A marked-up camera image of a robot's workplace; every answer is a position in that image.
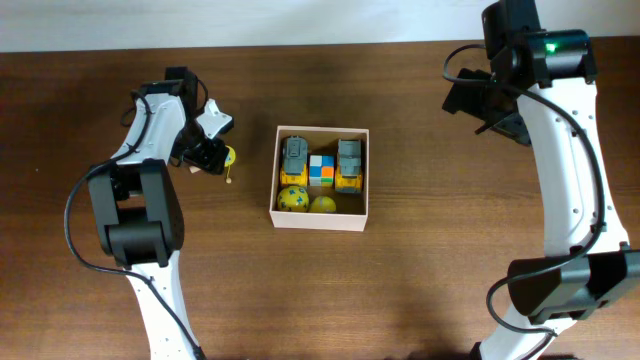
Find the colourful two-by-two puzzle cube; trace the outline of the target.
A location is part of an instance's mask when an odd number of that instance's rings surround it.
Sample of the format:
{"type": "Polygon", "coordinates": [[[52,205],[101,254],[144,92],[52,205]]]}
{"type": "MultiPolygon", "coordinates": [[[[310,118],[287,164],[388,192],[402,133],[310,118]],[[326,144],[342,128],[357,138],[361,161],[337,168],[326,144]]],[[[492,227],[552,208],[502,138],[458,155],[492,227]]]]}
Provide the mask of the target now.
{"type": "Polygon", "coordinates": [[[335,159],[331,155],[311,155],[309,158],[309,185],[332,188],[335,179],[335,159]]]}

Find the yellow ball blue letters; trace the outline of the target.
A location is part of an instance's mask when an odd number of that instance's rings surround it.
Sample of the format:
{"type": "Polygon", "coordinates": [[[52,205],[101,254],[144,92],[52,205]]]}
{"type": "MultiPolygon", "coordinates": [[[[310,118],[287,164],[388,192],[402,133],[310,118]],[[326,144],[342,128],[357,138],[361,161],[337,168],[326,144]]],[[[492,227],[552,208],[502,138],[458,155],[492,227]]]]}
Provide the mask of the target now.
{"type": "Polygon", "coordinates": [[[309,209],[310,199],[304,187],[292,185],[279,192],[276,205],[279,211],[305,213],[309,209]]]}

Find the yellow wooden rattle drum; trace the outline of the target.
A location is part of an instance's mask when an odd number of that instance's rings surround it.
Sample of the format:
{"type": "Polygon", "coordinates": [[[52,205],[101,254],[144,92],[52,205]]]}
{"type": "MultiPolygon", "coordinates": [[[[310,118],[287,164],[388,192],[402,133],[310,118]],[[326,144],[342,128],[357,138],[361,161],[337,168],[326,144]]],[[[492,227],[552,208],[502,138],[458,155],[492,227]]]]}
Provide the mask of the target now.
{"type": "Polygon", "coordinates": [[[225,145],[218,148],[212,154],[204,156],[200,163],[189,165],[188,169],[192,174],[205,172],[210,175],[223,175],[226,184],[232,183],[231,167],[236,162],[236,151],[233,147],[225,145]]]}

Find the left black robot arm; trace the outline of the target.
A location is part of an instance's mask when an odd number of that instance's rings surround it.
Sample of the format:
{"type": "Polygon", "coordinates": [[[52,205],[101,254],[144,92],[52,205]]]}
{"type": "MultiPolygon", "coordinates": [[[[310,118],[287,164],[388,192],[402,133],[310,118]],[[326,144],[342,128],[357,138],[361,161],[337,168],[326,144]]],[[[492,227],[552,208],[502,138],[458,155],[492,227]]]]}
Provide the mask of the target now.
{"type": "Polygon", "coordinates": [[[125,140],[87,179],[102,250],[131,283],[154,359],[202,359],[179,277],[185,225],[169,165],[222,174],[230,149],[222,135],[234,120],[198,93],[186,67],[132,95],[135,117],[125,140]]]}

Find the yellow grey one-eyed ball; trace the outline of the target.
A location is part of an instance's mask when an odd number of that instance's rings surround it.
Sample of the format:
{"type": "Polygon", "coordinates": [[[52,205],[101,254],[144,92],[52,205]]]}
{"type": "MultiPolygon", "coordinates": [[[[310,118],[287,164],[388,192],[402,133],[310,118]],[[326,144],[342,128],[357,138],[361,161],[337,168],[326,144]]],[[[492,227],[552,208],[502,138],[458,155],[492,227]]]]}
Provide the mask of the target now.
{"type": "Polygon", "coordinates": [[[329,196],[318,196],[311,202],[308,212],[335,214],[337,212],[337,205],[336,202],[329,196]]]}

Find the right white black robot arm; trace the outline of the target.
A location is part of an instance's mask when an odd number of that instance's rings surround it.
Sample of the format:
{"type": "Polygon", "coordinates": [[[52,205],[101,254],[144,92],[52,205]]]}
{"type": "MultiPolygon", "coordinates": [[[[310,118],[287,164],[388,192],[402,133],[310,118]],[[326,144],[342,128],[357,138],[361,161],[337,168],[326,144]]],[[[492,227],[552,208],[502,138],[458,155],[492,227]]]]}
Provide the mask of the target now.
{"type": "Polygon", "coordinates": [[[563,331],[638,285],[639,253],[606,178],[589,36],[542,28],[532,1],[499,0],[483,11],[482,22],[490,68],[453,76],[443,107],[533,149],[544,254],[510,264],[498,281],[510,306],[471,357],[537,359],[563,331]]]}

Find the yellow grey toy dump truck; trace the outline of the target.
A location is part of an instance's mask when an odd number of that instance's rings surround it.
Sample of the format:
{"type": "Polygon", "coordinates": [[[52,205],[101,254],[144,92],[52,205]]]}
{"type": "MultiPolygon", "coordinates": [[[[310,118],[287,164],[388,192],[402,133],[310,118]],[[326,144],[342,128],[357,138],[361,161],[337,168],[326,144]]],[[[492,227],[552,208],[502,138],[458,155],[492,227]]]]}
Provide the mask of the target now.
{"type": "Polygon", "coordinates": [[[335,174],[335,190],[359,194],[363,187],[360,140],[339,140],[335,174]]]}

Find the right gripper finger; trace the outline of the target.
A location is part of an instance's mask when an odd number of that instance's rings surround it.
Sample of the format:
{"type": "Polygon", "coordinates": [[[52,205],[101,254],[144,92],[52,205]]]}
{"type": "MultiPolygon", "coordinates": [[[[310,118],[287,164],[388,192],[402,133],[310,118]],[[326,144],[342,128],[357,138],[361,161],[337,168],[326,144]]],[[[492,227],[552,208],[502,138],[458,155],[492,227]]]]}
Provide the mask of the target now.
{"type": "Polygon", "coordinates": [[[515,141],[517,144],[523,146],[531,145],[528,129],[519,113],[510,113],[502,117],[492,124],[490,129],[515,141]]]}
{"type": "Polygon", "coordinates": [[[453,84],[442,109],[450,114],[462,111],[480,120],[497,120],[499,112],[490,103],[492,94],[486,87],[453,84]]]}

